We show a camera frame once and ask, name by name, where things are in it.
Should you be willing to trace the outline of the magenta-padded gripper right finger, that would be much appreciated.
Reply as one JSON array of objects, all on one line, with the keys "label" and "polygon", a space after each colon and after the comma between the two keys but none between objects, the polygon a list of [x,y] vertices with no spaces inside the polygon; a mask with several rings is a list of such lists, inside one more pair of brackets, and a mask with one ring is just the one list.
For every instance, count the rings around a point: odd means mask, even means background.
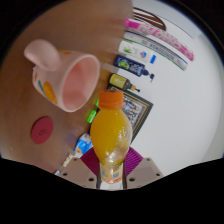
[{"label": "magenta-padded gripper right finger", "polygon": [[123,168],[124,189],[140,188],[163,177],[151,158],[143,158],[133,148],[129,148]]}]

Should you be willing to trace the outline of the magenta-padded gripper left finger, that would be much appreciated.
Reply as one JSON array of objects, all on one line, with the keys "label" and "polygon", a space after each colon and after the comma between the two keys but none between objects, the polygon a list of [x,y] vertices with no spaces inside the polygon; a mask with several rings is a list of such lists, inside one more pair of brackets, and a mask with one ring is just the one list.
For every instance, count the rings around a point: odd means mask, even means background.
[{"label": "magenta-padded gripper left finger", "polygon": [[89,189],[100,187],[100,165],[94,149],[89,149],[80,158],[72,158],[60,172],[60,177]]}]

